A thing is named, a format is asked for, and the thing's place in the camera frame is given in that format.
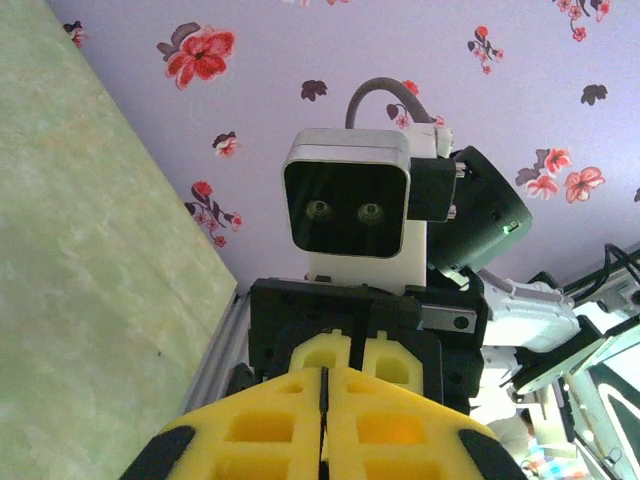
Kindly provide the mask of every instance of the black cable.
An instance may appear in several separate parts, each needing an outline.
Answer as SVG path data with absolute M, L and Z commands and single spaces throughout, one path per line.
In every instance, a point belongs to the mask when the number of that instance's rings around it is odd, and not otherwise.
M 638 285 L 640 285 L 640 276 L 636 274 L 636 272 L 634 272 L 632 269 L 632 267 L 634 267 L 640 273 L 640 265 L 638 264 L 638 262 L 632 259 L 620 247 L 617 247 L 613 243 L 607 243 L 604 246 L 604 266 L 602 267 L 600 277 L 596 279 L 591 287 L 573 297 L 573 300 L 576 303 L 596 293 L 609 279 L 609 276 L 611 274 L 611 256 L 614 256 L 620 262 L 620 264 L 627 269 L 629 274 L 638 283 Z
M 367 96 L 368 93 L 374 90 L 386 90 L 394 94 L 400 102 L 406 107 L 407 112 L 411 115 L 411 118 L 416 123 L 433 123 L 433 120 L 425 110 L 418 97 L 416 97 L 411 91 L 405 87 L 398 80 L 387 77 L 378 77 L 364 82 L 356 93 L 351 97 L 349 106 L 347 107 L 347 118 L 345 120 L 345 128 L 352 129 L 356 123 L 356 113 L 358 106 L 362 99 Z

